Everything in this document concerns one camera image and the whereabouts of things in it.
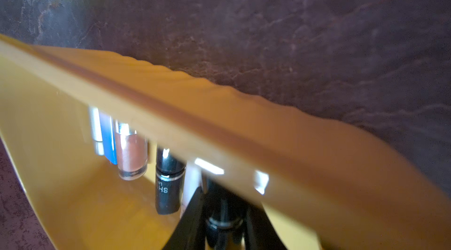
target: black cylinder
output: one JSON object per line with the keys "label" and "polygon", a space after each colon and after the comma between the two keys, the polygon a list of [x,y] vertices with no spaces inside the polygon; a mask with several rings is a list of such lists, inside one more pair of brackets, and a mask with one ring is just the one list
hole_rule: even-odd
{"label": "black cylinder", "polygon": [[214,250],[240,250],[247,204],[213,181],[208,183],[206,240]]}
{"label": "black cylinder", "polygon": [[156,153],[155,207],[160,215],[180,209],[185,163],[178,161],[169,149],[158,147]]}

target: blue tube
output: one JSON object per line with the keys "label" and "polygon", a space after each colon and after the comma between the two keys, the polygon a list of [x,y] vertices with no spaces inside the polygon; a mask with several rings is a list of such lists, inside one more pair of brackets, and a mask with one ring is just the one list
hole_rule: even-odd
{"label": "blue tube", "polygon": [[101,111],[99,111],[99,116],[105,157],[110,160],[111,163],[117,165],[113,118]]}

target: cosmetics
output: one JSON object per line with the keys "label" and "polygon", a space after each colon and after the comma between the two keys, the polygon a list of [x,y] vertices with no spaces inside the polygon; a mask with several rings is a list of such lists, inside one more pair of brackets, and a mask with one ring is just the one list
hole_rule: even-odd
{"label": "cosmetics", "polygon": [[208,180],[206,240],[213,250],[241,250],[247,203],[221,185]]}
{"label": "cosmetics", "polygon": [[102,132],[103,151],[112,164],[117,164],[116,145],[114,140],[113,118],[99,111],[100,130]]}
{"label": "cosmetics", "polygon": [[168,215],[177,212],[180,208],[185,163],[173,157],[169,148],[158,147],[155,172],[157,213]]}
{"label": "cosmetics", "polygon": [[142,176],[147,170],[147,140],[127,123],[115,120],[115,143],[119,176],[126,181]]}
{"label": "cosmetics", "polygon": [[197,188],[202,184],[202,172],[198,165],[194,162],[186,163],[185,168],[185,180],[183,181],[183,195],[180,207],[180,217],[183,216],[186,208],[188,207],[193,194],[196,192]]}
{"label": "cosmetics", "polygon": [[89,106],[89,122],[91,123],[91,136],[94,142],[94,151],[97,155],[104,155],[102,131],[100,129],[100,113],[97,107]]}

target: lip gloss tube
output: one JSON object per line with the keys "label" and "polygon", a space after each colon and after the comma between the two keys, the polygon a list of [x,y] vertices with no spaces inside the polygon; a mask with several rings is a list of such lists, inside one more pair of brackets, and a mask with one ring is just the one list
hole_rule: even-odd
{"label": "lip gloss tube", "polygon": [[111,162],[111,164],[117,165],[113,118],[101,111],[99,111],[99,116],[104,156]]}
{"label": "lip gloss tube", "polygon": [[115,120],[115,141],[121,179],[131,181],[142,176],[147,170],[147,140],[127,123]]}
{"label": "lip gloss tube", "polygon": [[102,130],[100,128],[100,113],[97,107],[89,106],[89,122],[91,123],[91,137],[94,142],[94,151],[97,155],[103,156]]}

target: yellow plastic organizer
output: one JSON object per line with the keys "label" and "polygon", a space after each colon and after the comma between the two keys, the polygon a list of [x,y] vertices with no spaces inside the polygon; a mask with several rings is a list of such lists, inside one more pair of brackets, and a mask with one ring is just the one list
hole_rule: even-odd
{"label": "yellow plastic organizer", "polygon": [[361,129],[116,53],[0,36],[1,137],[58,250],[159,250],[179,220],[156,214],[152,167],[123,181],[94,154],[87,104],[224,169],[209,176],[263,202],[290,249],[318,248],[301,224],[347,250],[451,245],[448,197]]}

